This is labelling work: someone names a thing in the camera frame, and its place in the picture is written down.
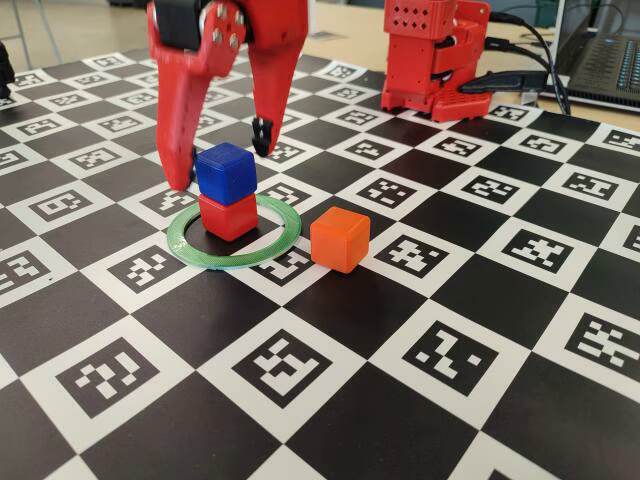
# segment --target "green ring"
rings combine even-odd
[[[282,234],[271,245],[251,253],[225,256],[210,255],[192,247],[185,238],[185,232],[189,225],[200,216],[200,208],[196,204],[185,208],[169,225],[167,230],[169,249],[183,262],[211,270],[251,267],[282,255],[300,237],[302,230],[300,215],[286,203],[272,197],[256,195],[256,203],[270,208],[284,221]]]

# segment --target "desk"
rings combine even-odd
[[[317,4],[318,31],[327,31],[343,36],[334,40],[308,39],[304,51],[310,55],[335,58],[344,62],[361,65],[371,70],[385,71],[388,49],[388,35],[382,30],[383,11],[377,8]],[[512,25],[489,24],[489,35],[508,38],[511,41],[523,41],[522,33],[527,31]],[[485,52],[480,59],[478,74],[488,70],[535,69],[538,65],[533,60],[501,52]],[[515,93],[499,93],[495,99],[502,103],[520,103]],[[559,112],[555,99],[540,98],[540,107],[550,112]],[[626,113],[620,110],[587,106],[573,102],[572,115],[597,122],[610,123],[629,129],[640,129],[640,116],[637,113]]]

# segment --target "checkerboard mat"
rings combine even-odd
[[[258,191],[280,258],[184,265],[146,51],[19,74],[0,106],[0,478],[635,479],[640,134],[522,106],[433,123],[302,56]],[[246,54],[195,145],[251,148]],[[315,265],[330,206],[371,218]],[[199,221],[188,240],[229,255]]]

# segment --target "red cube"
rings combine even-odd
[[[227,242],[234,241],[258,226],[255,193],[226,206],[200,194],[198,203],[205,230]]]

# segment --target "red robot arm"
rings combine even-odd
[[[489,5],[469,0],[387,0],[389,35],[382,108],[447,121],[486,115],[491,94],[464,94],[484,50]]]
[[[193,139],[209,83],[214,76],[229,74],[245,39],[249,41],[257,115],[253,144],[259,155],[271,153],[307,35],[306,0],[280,0],[278,8],[263,0],[209,3],[199,15],[197,51],[163,44],[153,3],[147,15],[160,87],[156,143],[171,188],[184,190],[191,181]]]

